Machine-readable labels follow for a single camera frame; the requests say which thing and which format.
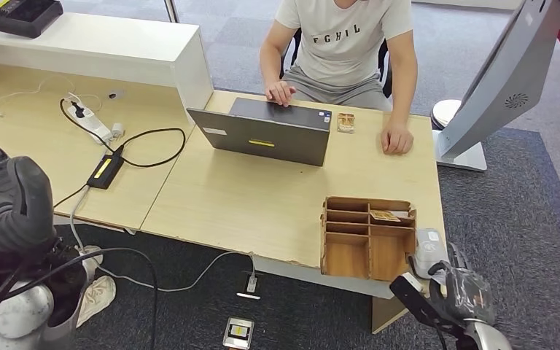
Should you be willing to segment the person's right hand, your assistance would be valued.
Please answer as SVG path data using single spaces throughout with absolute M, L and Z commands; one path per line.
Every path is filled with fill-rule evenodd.
M 265 96 L 269 101 L 272 101 L 280 106 L 289 106 L 292 96 L 296 94 L 295 87 L 289 85 L 287 82 L 279 80 L 266 85 Z

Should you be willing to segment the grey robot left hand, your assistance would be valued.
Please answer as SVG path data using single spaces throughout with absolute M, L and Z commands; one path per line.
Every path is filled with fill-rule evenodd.
M 29 254 L 55 240 L 49 177 L 30 157 L 0 147 L 0 253 Z

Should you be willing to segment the person's left hand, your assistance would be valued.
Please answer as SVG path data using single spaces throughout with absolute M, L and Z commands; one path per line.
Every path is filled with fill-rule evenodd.
M 385 154 L 404 155 L 412 149 L 413 135 L 406 122 L 389 121 L 381 132 L 381 146 Z

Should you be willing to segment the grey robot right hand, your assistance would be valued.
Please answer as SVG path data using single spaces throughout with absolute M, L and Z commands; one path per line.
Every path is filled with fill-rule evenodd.
M 466 254 L 456 244 L 447 243 L 448 259 L 429 270 L 429 294 L 433 306 L 447 319 L 477 320 L 493 325 L 496 321 L 490 284 L 476 273 Z

